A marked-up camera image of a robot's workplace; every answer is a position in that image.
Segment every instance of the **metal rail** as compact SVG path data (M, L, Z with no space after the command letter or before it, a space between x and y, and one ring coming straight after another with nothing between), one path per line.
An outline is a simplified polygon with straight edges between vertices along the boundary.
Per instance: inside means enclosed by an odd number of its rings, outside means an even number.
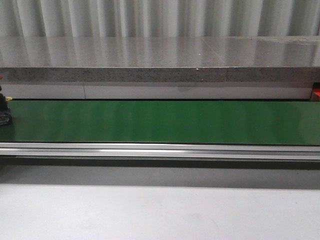
M0 157L319 161L320 146L2 142Z

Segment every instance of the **granite countertop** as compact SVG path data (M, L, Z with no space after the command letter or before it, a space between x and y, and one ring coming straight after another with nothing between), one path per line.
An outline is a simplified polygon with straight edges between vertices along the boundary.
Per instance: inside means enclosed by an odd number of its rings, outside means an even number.
M3 83L320 82L320 37L0 37Z

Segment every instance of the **corrugated wall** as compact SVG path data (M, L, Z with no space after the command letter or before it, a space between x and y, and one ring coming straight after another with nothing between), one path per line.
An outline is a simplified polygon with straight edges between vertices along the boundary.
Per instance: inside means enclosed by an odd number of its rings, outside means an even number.
M318 35L320 0L0 0L0 36Z

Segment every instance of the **gray floor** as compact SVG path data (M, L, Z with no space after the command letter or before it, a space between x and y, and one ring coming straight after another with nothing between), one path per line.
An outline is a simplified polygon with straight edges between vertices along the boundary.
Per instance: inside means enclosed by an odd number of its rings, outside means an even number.
M320 171L5 166L0 239L317 239Z

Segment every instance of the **green conveyor belt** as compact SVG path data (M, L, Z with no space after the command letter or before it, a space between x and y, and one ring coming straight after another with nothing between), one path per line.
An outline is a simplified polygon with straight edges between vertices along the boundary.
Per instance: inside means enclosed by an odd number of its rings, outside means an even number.
M320 145L320 102L14 100L0 142Z

